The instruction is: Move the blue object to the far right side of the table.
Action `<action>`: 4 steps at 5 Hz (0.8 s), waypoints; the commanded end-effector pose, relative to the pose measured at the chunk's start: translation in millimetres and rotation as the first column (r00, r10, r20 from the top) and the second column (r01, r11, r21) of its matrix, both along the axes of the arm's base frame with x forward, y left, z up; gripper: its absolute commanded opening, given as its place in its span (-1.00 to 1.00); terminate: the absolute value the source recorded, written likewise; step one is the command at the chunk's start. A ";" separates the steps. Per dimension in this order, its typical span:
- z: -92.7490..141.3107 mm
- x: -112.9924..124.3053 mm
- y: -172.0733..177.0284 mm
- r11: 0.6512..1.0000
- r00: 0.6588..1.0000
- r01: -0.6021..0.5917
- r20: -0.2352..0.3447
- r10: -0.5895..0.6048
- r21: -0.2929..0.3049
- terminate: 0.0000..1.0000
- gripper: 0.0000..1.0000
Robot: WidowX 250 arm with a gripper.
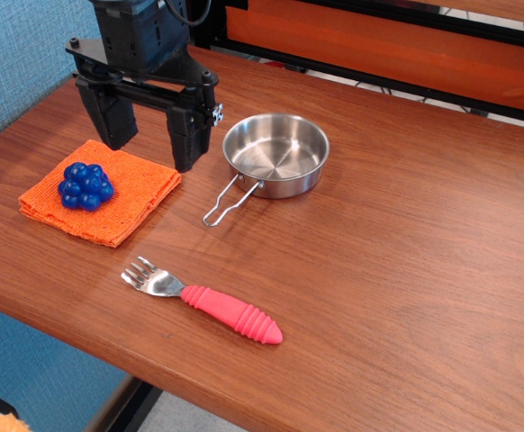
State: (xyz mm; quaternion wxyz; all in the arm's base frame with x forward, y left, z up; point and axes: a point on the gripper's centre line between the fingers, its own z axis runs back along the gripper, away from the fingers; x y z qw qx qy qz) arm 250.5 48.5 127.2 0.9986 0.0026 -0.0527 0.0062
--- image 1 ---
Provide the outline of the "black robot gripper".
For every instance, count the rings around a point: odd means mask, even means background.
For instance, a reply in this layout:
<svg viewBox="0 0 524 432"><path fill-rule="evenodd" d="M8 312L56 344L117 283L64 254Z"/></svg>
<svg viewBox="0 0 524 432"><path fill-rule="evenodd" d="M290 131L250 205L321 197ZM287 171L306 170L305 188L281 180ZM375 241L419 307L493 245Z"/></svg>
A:
<svg viewBox="0 0 524 432"><path fill-rule="evenodd" d="M73 38L65 50L77 69L94 82L128 77L134 81L168 82L203 90L205 115L191 108L167 110L167 130L177 171L190 171L209 150L211 125L223 119L215 102L217 75L190 57L190 29L208 17L205 3L199 17L190 18L185 1L94 1L100 38ZM132 103L113 94L113 87L76 77L82 104L102 142L119 150L138 132Z"/></svg>

